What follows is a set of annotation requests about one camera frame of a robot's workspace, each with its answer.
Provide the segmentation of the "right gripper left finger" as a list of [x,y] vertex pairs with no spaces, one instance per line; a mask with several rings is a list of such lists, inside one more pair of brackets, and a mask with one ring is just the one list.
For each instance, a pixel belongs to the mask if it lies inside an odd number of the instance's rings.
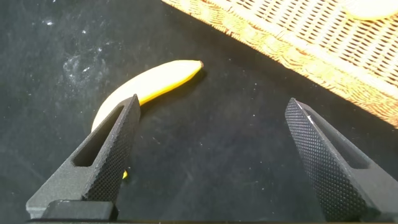
[[27,201],[33,220],[115,220],[139,123],[137,96],[120,102]]

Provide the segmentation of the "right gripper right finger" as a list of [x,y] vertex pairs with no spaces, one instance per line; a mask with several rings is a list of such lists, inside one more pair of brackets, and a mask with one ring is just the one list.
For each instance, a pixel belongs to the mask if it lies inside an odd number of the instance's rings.
[[327,221],[397,221],[392,176],[308,105],[291,98],[285,120]]

